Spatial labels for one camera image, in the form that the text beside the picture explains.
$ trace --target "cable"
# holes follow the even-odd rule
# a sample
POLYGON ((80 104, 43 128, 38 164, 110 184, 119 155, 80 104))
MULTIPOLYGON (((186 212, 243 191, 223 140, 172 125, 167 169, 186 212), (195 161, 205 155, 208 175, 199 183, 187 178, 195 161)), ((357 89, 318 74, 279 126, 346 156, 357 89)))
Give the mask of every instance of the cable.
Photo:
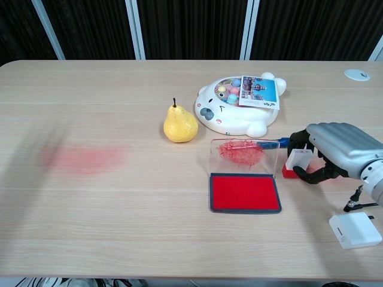
POLYGON ((359 197, 361 192, 363 191, 363 186, 359 186, 358 189, 355 191, 355 193, 349 198, 348 203, 343 208, 344 212, 350 212, 352 210, 362 209, 364 207, 369 206, 377 206, 378 204, 376 202, 374 203, 365 203, 365 204, 356 204, 359 201, 359 197))

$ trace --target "robotic arm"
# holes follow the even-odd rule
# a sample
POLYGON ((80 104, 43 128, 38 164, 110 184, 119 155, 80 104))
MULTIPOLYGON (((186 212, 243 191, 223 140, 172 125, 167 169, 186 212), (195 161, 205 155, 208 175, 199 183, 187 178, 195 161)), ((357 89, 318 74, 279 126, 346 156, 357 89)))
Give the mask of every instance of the robotic arm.
POLYGON ((326 163, 313 173, 294 166, 298 177, 309 184, 339 175, 361 179, 363 185, 353 195, 354 200, 351 197, 348 206, 355 205, 362 190, 383 206, 383 143, 347 123, 320 123, 310 124, 305 130, 293 133, 287 154, 290 155, 294 148, 305 147, 312 151, 316 147, 318 156, 326 163))

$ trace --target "card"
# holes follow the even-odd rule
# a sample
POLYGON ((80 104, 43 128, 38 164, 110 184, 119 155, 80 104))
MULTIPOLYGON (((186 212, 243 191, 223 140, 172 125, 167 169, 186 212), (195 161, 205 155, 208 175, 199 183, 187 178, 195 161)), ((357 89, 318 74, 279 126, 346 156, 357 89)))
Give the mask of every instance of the card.
POLYGON ((242 76, 239 106, 279 109, 278 94, 274 80, 242 76))

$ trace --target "colorful ball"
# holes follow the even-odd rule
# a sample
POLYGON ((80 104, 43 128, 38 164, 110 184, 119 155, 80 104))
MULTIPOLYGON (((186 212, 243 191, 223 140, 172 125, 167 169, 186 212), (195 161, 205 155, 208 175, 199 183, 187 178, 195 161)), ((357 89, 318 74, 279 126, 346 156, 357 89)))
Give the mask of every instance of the colorful ball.
POLYGON ((236 94, 237 96, 239 96, 239 88, 237 87, 232 87, 230 89, 230 94, 236 94))
POLYGON ((237 79, 235 78, 233 81, 232 81, 232 86, 233 87, 240 87, 241 86, 241 79, 237 79))
POLYGON ((227 103, 236 103, 237 100, 238 100, 237 95, 235 95, 235 94, 229 94, 229 97, 227 97, 226 102, 227 102, 227 103))

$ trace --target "white box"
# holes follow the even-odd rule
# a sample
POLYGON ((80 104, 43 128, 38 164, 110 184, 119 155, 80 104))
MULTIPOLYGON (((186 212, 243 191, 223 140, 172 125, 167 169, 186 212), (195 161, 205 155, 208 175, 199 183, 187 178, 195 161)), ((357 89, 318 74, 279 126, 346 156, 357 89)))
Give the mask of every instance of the white box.
POLYGON ((312 160, 312 156, 313 153, 311 149, 294 148, 291 150, 291 153, 286 161, 286 169, 293 170, 294 166, 300 166, 306 170, 312 160))
POLYGON ((344 249, 374 246, 382 236, 364 212, 334 215, 330 226, 344 249))

